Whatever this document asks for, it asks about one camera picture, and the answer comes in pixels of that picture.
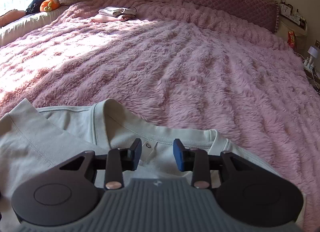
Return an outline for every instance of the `cable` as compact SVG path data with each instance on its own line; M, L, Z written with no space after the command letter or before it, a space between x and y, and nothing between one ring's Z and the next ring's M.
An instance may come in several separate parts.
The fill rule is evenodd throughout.
M299 55L301 58L303 58L303 61L305 60L304 56L302 56L300 53L294 52L294 54Z
M135 10L136 10L136 12L137 12L137 9L136 9L136 7L134 7L134 6L130 6L128 9L130 9L130 8L134 8Z
M313 76L313 70L311 70L311 74L312 74L313 81L314 81L314 83L315 83L316 87L317 87L317 88L319 88L319 87L317 86L317 84L316 84L315 77Z

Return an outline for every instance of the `orange plush toy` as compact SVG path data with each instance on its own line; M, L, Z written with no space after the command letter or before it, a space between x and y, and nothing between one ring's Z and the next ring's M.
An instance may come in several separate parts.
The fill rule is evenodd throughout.
M45 0L40 5L41 12L51 12L60 7L59 3L55 3L54 0Z

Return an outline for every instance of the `blue gripper pad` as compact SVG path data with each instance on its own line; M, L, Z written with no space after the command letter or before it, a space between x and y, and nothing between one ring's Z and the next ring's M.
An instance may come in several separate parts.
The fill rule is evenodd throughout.
M183 162L183 156L182 156L182 150L184 149L184 146L180 142L179 139L175 139L173 141L173 155L177 163L177 167L179 171L185 171L184 169L184 162Z
M133 165L134 165L134 169L136 170L139 164L139 160L141 157L141 153L142 153L142 143L141 140L139 139L139 142L137 144L137 147L134 150L135 156L133 159Z

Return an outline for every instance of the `pink blanket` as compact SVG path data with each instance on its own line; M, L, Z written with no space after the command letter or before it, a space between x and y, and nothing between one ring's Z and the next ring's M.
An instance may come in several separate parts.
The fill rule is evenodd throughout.
M138 20L90 22L106 6ZM179 0L94 0L0 49L0 116L115 98L156 125L219 130L307 194L320 215L320 97L288 45L257 25Z

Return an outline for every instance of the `bedside table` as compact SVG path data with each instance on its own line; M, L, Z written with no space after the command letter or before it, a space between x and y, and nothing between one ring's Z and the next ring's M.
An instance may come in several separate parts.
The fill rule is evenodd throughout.
M309 78L312 80L312 82L313 82L313 78L315 78L316 83L317 83L318 85L320 85L320 79L318 79L318 77L317 77L316 75L313 75L313 77L312 77L312 73L310 73L310 72L309 72L308 70L306 70L305 68L304 68L303 70L304 70L305 74L307 75L307 77L309 77Z
M288 41L288 31L294 31L297 38L297 53L304 54L308 36L308 25L306 30L303 30L298 25L288 20L286 17L279 15L279 28L275 35L281 37L285 42Z

